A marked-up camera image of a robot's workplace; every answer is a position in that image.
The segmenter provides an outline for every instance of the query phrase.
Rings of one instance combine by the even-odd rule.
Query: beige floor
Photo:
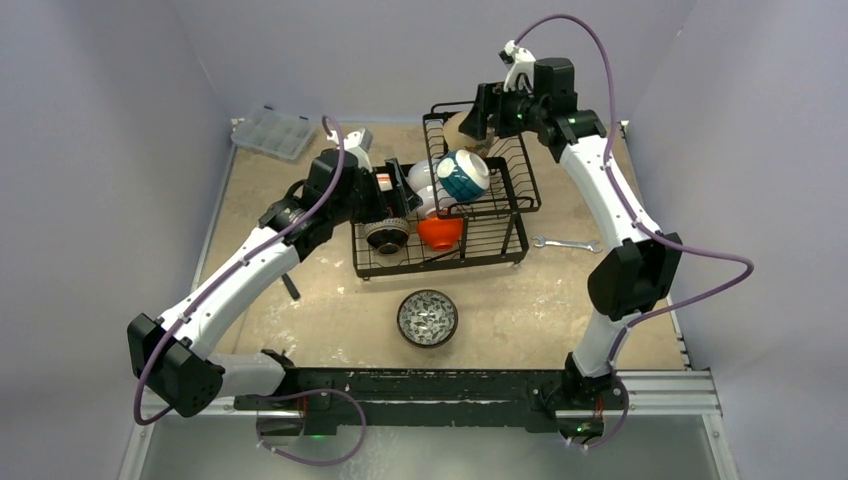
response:
[[[426,157],[420,126],[369,125],[372,162]],[[524,215],[528,236],[589,240],[599,232],[568,175],[532,136],[525,136],[542,196],[542,208]],[[623,142],[615,156],[633,184]],[[310,160],[329,146],[316,137],[297,164],[240,151],[203,271],[203,279],[241,245],[268,204],[304,178]],[[603,258],[587,251],[531,248],[520,268],[417,274],[363,282],[351,262],[349,226],[319,247],[291,277],[303,298],[293,302],[282,282],[266,290],[227,332],[220,353],[286,350],[302,366],[561,368],[577,345],[591,312],[586,277]],[[448,294],[460,313],[457,333],[444,346],[406,343],[396,325],[400,302],[421,288]],[[681,369],[670,318],[635,329],[620,356],[623,368]]]

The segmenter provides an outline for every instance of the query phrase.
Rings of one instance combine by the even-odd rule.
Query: blue and white bowl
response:
[[[472,202],[489,189],[489,167],[468,150],[449,152],[439,160],[436,175],[457,202]]]

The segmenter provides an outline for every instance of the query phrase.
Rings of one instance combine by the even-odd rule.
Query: white wall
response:
[[[639,103],[647,206],[753,277],[680,313],[746,479],[848,472],[848,3],[698,0]],[[687,259],[683,299],[738,271]]]
[[[253,104],[299,115],[420,122],[437,102],[502,80],[497,56],[531,22],[568,12],[605,39],[629,118],[695,0],[173,0],[232,116]],[[592,40],[546,25],[523,42],[577,67],[581,106],[607,109]]]
[[[0,478],[115,478],[126,327],[187,293],[228,121],[167,0],[0,2]]]

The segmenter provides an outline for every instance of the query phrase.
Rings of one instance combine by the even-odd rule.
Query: black metal base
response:
[[[611,389],[574,395],[562,388],[562,370],[346,369],[288,366],[276,395],[335,388],[353,396],[368,425],[419,427],[523,427],[531,433],[579,435],[599,419],[556,418],[556,411],[592,412],[597,397],[606,408],[620,409]],[[237,410],[296,410],[294,400],[268,402],[237,397]],[[358,425],[356,410],[337,396],[312,396],[304,424],[306,435],[333,435],[339,425]]]
[[[130,363],[133,375],[141,376],[147,360],[165,335],[159,322],[141,313],[127,326]],[[202,360],[189,349],[187,339],[171,338],[153,365],[147,386],[174,407],[180,415],[191,417],[206,408],[221,390],[224,369]]]

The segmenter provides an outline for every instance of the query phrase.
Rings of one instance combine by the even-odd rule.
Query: wrench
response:
[[[550,245],[552,247],[583,248],[589,250],[592,253],[601,253],[604,251],[604,247],[599,246],[599,244],[601,243],[600,240],[592,240],[591,242],[571,242],[568,240],[551,240],[541,235],[536,235],[535,237],[533,237],[533,240],[536,240],[534,246],[538,248]]]

